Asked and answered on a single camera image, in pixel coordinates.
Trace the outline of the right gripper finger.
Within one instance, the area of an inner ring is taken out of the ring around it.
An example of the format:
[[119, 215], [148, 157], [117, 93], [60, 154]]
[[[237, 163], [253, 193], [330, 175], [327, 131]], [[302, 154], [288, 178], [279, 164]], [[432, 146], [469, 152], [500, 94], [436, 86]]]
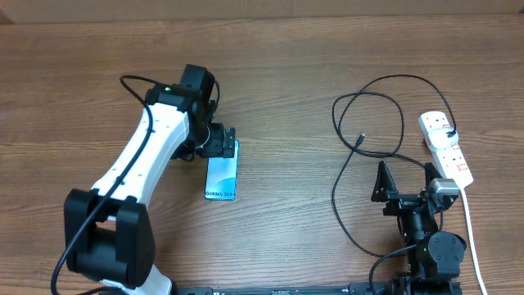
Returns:
[[427, 191], [434, 191], [438, 181], [441, 179], [441, 175], [431, 162], [426, 162], [423, 168], [425, 174], [425, 189]]
[[377, 179], [371, 196], [372, 202], [388, 202], [398, 194], [398, 189], [385, 161], [380, 161], [377, 168]]

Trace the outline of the Galaxy smartphone blue screen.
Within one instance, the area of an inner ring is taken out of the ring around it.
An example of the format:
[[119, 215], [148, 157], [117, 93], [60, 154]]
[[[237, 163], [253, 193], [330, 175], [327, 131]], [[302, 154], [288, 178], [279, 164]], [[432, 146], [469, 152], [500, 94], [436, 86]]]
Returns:
[[208, 160], [205, 198], [233, 201], [237, 191], [237, 170], [240, 143], [235, 141], [232, 158], [213, 157]]

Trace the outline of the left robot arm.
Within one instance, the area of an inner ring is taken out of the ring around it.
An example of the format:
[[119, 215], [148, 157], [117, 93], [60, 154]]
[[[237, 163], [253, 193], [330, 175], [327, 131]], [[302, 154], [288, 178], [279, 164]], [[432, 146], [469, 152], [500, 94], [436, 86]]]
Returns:
[[210, 96], [219, 82], [202, 66], [185, 66], [180, 81], [156, 80], [145, 96], [140, 123], [112, 167], [87, 191], [64, 203], [65, 250], [52, 273], [57, 293], [62, 267], [101, 283], [95, 294], [177, 294], [177, 284], [155, 265], [156, 241], [148, 207], [171, 160], [208, 161], [204, 196], [232, 201], [237, 192], [240, 143], [236, 130], [213, 121]]

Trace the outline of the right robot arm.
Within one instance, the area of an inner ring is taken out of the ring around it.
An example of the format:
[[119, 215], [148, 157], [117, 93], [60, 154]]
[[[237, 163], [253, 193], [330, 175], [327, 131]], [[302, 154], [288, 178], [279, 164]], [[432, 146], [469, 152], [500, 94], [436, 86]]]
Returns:
[[[382, 213], [397, 218], [404, 247], [380, 257], [372, 266], [369, 289], [373, 294], [460, 294], [460, 275], [467, 244], [457, 234], [440, 229], [435, 215], [447, 211], [459, 197], [453, 179], [440, 175], [433, 164], [424, 165], [426, 186], [420, 193], [402, 194], [387, 164], [380, 161], [371, 200], [386, 204]], [[409, 270], [387, 283], [376, 283], [374, 272], [385, 260], [406, 255]]]

